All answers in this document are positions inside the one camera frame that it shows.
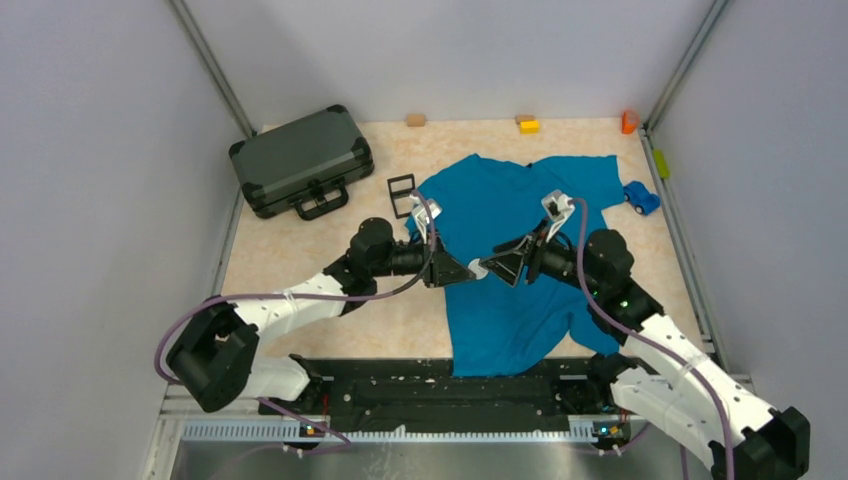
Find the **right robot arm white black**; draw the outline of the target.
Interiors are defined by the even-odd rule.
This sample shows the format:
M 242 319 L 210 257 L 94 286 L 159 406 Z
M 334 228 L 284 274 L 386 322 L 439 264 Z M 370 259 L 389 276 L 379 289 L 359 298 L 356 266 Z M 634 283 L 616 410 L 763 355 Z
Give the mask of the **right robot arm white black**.
M 542 228 L 499 245 L 481 268 L 510 286 L 545 276 L 589 296 L 595 324 L 625 349 L 596 355 L 586 385 L 600 412 L 620 407 L 674 439 L 714 479 L 799 479 L 809 470 L 811 424 L 778 410 L 726 373 L 631 276 L 634 258 L 616 230 L 577 245 Z

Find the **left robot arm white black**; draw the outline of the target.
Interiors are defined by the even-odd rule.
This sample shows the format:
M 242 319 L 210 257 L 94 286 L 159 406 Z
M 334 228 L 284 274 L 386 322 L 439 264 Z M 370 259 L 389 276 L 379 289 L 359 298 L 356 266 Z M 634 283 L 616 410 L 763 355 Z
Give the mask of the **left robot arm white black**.
M 173 380 L 207 412 L 239 398 L 283 400 L 297 413 L 319 404 L 317 377 L 294 357 L 264 357 L 269 342 L 306 325 L 340 318 L 367 302 L 387 298 L 377 278 L 408 276 L 428 288 L 475 280 L 475 274 L 426 230 L 415 242 L 395 239 L 382 218 L 363 221 L 347 251 L 308 280 L 271 294 L 217 296 L 184 319 L 164 357 Z

